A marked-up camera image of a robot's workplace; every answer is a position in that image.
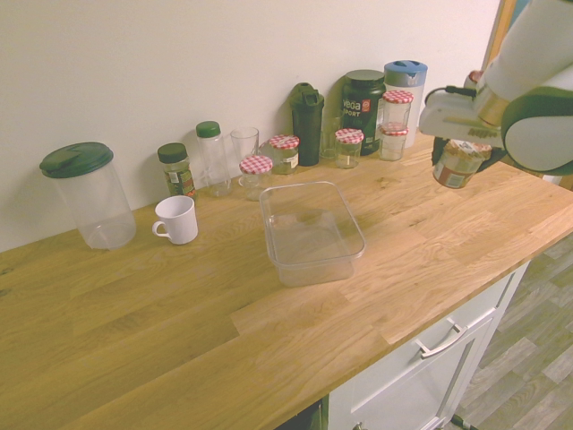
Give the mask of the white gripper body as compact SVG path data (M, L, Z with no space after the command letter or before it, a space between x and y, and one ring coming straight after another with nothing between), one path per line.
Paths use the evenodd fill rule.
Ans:
M500 128L483 122L474 109L476 89L438 88L425 99L420 132L445 140L501 146Z

